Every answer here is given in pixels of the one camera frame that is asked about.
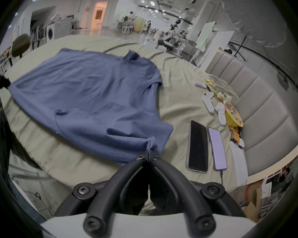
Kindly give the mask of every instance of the game controller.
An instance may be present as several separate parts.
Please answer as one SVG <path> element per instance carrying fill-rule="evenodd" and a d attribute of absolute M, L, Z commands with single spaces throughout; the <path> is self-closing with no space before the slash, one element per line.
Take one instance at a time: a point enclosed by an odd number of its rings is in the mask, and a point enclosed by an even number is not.
<path fill-rule="evenodd" d="M 219 122 L 220 125 L 225 126 L 226 125 L 226 117 L 225 117 L 225 107 L 222 102 L 219 102 L 215 107 L 216 113 L 219 115 Z"/>
<path fill-rule="evenodd" d="M 205 106 L 207 107 L 207 110 L 209 111 L 209 113 L 211 115 L 214 114 L 214 107 L 213 107 L 213 104 L 212 104 L 212 101 L 211 101 L 213 96 L 214 96 L 214 93 L 212 93 L 212 92 L 205 93 L 202 96 L 202 100 L 203 100 Z"/>
<path fill-rule="evenodd" d="M 192 80 L 192 83 L 193 83 L 193 85 L 195 85 L 195 86 L 197 86 L 197 87 L 201 87 L 201 88 L 204 88 L 204 89 L 207 89 L 207 85 L 206 84 L 204 84 L 204 83 L 201 83 L 201 82 L 199 82 L 199 81 L 197 81 L 197 80 Z"/>
<path fill-rule="evenodd" d="M 244 147 L 245 147 L 245 143 L 244 143 L 244 141 L 243 141 L 242 139 L 240 139 L 240 142 L 239 142 L 239 144 L 240 144 L 240 146 L 241 146 L 242 148 L 244 148 Z"/>

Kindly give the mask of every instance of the blue t-shirt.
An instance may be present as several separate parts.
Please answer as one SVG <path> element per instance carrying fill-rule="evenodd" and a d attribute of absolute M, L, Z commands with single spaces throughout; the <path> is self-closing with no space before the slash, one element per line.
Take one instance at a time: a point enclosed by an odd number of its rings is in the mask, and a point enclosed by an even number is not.
<path fill-rule="evenodd" d="M 20 107 L 79 148 L 117 163 L 162 152 L 173 127 L 156 108 L 161 77 L 148 59 L 61 49 L 9 86 Z"/>

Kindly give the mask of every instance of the doorway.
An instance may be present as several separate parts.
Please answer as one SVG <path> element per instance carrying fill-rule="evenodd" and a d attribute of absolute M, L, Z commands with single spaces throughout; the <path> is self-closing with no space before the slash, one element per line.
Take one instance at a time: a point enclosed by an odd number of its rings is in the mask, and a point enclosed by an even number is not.
<path fill-rule="evenodd" d="M 91 29 L 98 29 L 101 27 L 101 24 L 104 19 L 105 10 L 108 2 L 97 2 L 95 4 L 93 18 L 91 20 Z"/>

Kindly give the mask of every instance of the window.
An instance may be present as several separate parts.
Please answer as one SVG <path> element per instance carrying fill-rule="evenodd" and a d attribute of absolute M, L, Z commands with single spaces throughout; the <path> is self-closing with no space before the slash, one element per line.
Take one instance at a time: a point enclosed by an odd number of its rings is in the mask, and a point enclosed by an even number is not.
<path fill-rule="evenodd" d="M 97 10 L 95 19 L 102 19 L 102 14 L 103 14 L 103 10 Z"/>
<path fill-rule="evenodd" d="M 23 24 L 24 24 L 24 20 L 25 18 L 22 20 L 22 28 L 21 28 L 21 32 L 23 33 Z"/>

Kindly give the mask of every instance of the dark green chair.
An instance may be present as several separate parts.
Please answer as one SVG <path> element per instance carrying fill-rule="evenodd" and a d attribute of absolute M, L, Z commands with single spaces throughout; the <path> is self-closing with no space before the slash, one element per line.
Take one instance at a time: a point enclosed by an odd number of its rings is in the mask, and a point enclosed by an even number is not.
<path fill-rule="evenodd" d="M 17 37 L 12 45 L 11 55 L 15 58 L 17 56 L 22 57 L 22 54 L 30 47 L 30 37 L 27 34 L 21 34 Z"/>

